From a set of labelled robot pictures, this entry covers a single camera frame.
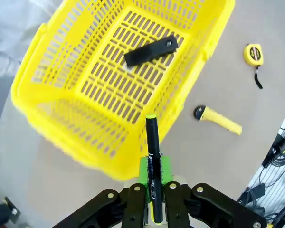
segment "white cloth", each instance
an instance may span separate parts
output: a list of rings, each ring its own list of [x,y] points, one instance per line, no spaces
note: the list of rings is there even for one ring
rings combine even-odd
[[[0,0],[0,76],[15,76],[29,44],[62,0]]]

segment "yellow plastic basket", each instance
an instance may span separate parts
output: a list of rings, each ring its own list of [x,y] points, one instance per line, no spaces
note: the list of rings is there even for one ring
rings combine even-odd
[[[12,100],[42,135],[117,180],[147,154],[145,116],[160,141],[212,55],[234,0],[65,0],[35,35]],[[174,35],[173,54],[127,68],[124,54]]]

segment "tape measure label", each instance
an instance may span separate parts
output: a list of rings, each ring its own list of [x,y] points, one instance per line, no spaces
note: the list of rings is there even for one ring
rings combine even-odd
[[[251,56],[254,60],[258,61],[258,60],[261,58],[261,52],[260,52],[259,49],[257,49],[256,47],[252,47],[252,48],[250,49],[250,56]]]

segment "beige table surface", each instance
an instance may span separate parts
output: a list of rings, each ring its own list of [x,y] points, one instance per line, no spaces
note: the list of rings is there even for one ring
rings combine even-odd
[[[243,60],[247,43],[260,43],[265,64]],[[241,136],[192,118],[207,105],[243,126]],[[189,185],[206,182],[237,199],[260,166],[285,115],[285,0],[238,0],[213,57],[161,144],[174,174]],[[123,184],[86,169],[33,130],[8,97],[0,121],[0,192],[34,228],[59,222],[105,188]]]

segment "tape measure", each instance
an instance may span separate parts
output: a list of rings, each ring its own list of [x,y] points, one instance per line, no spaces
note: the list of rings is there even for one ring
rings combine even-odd
[[[255,81],[260,89],[263,89],[261,83],[257,78],[258,68],[264,64],[264,57],[262,53],[262,48],[260,44],[248,44],[244,49],[244,59],[251,65],[256,67],[255,71]]]

